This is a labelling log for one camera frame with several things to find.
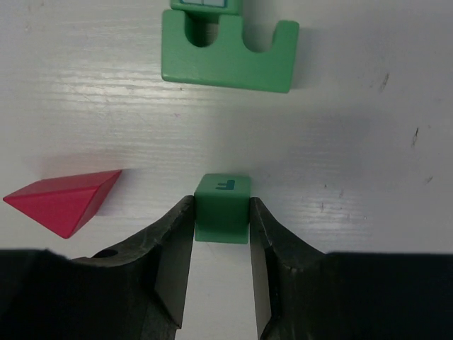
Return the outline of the green windowed cube block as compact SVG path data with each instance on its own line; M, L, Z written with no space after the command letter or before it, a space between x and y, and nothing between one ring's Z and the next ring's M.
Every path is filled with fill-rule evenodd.
M170 7L194 13L241 15L242 0L170 0Z

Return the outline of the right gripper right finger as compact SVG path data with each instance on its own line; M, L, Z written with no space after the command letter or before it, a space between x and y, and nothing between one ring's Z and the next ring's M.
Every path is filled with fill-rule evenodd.
M259 339L451 339L452 256L323 253L250 201Z

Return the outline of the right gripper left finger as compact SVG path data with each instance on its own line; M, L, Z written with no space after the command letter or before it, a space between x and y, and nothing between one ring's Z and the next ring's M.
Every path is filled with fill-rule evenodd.
M183 323L195 200L92 257L1 251L2 339L174 339Z

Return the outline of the small green cube block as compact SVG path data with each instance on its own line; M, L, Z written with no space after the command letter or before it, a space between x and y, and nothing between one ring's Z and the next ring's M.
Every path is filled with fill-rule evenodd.
M195 192L195 240L247 244L251 179L206 174Z

